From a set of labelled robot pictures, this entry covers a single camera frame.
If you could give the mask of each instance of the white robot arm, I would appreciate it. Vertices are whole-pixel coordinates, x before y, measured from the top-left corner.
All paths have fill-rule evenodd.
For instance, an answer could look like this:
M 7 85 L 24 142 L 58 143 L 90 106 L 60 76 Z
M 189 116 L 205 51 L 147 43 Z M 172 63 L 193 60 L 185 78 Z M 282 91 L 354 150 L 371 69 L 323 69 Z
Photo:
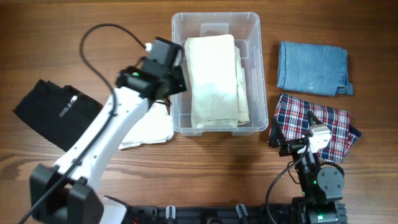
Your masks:
M 83 53 L 87 35 L 107 26 L 127 32 L 144 49 L 149 49 L 134 34 L 116 24 L 94 26 L 83 36 L 80 56 L 106 83 L 112 95 L 80 139 L 53 167 L 39 164 L 35 168 L 30 176 L 32 208 L 19 223 L 24 223 L 30 215 L 44 223 L 119 223 L 123 210 L 115 201 L 104 199 L 109 202 L 105 205 L 95 194 L 106 165 L 129 130 L 154 102 L 187 90 L 182 68 L 176 63 L 177 56 L 182 57 L 182 47 L 160 37 L 155 38 L 147 57 L 120 71 L 116 87 L 112 89 Z
M 118 150 L 120 143 L 130 129 L 146 114 L 149 108 L 147 98 L 142 99 L 139 93 L 127 87 L 115 88 L 114 92 L 118 98 L 118 105 L 103 134 L 92 145 L 85 157 L 81 160 L 69 179 L 77 181 L 84 177 L 88 182 L 87 185 L 92 189 L 97 189 L 101 176 L 108 165 L 113 154 Z M 71 166 L 88 143 L 94 138 L 100 127 L 102 127 L 109 116 L 109 112 L 113 107 L 113 97 L 110 96 L 101 112 L 95 120 L 90 124 L 84 134 L 69 149 L 69 151 L 58 159 L 54 166 L 59 167 L 58 173 L 64 174 Z

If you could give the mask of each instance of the white towel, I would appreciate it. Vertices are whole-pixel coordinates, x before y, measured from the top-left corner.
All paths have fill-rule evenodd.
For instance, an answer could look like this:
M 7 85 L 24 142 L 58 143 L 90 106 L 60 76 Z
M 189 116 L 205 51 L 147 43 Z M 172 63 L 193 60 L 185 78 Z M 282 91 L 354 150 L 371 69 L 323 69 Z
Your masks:
M 236 128 L 240 115 L 242 122 L 239 124 L 249 122 L 242 82 L 244 73 L 239 49 L 235 53 L 234 37 L 188 38 L 184 47 L 192 87 L 192 127 L 216 125 Z
M 172 122 L 165 105 L 154 103 L 150 110 L 124 137 L 119 150 L 141 144 L 163 143 L 174 135 Z

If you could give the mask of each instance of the clear plastic container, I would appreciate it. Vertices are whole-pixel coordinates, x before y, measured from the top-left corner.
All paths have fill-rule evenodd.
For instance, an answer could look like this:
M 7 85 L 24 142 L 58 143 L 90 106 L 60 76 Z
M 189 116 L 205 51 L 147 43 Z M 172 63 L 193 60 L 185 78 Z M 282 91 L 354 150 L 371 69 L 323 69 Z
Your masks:
M 240 50 L 245 72 L 250 123 L 237 128 L 232 126 L 206 126 L 192 128 L 192 93 L 188 91 L 172 96 L 171 117 L 173 129 L 184 136 L 201 136 L 205 131 L 230 131 L 233 136 L 248 136 L 268 127 L 266 83 L 262 62 L 260 18 L 253 12 L 180 12 L 172 18 L 172 41 L 184 46 L 189 37 L 231 34 Z M 187 60 L 183 55 L 181 65 L 191 87 Z

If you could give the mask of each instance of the checkered cloth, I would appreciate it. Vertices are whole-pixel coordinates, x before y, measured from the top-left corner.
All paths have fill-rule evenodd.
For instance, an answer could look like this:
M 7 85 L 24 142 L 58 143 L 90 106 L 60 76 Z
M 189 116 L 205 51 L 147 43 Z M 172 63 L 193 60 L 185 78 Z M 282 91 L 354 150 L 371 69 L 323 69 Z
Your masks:
M 331 131 L 331 139 L 326 148 L 319 151 L 319 158 L 324 161 L 343 162 L 348 149 L 358 140 L 361 132 L 349 124 L 350 115 L 347 111 L 316 105 L 286 93 L 279 95 L 274 117 L 286 140 L 301 138 L 308 131 L 307 112 L 314 115 Z

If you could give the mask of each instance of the folded clothing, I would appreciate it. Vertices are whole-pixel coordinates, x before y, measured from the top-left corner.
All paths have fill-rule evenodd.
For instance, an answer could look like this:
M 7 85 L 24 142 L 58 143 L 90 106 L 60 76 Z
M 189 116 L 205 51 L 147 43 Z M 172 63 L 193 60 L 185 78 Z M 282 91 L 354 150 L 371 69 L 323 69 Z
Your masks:
M 281 42 L 277 87 L 318 95 L 353 95 L 353 85 L 348 81 L 347 50 Z
M 234 37 L 188 38 L 184 48 L 192 88 L 192 127 L 236 128 L 249 122 L 244 72 Z
M 361 136 L 361 132 L 350 125 L 351 118 L 347 111 L 309 103 L 282 93 L 279 95 L 274 117 L 278 120 L 286 140 L 293 140 L 307 133 L 309 110 L 326 124 L 331 132 L 330 142 L 326 148 L 319 151 L 319 158 L 324 161 L 343 162 L 348 150 Z
M 165 105 L 154 103 L 149 111 L 126 134 L 119 149 L 141 144 L 164 143 L 174 135 L 172 121 Z
M 67 152 L 101 111 L 102 105 L 72 86 L 39 80 L 14 109 L 33 130 Z

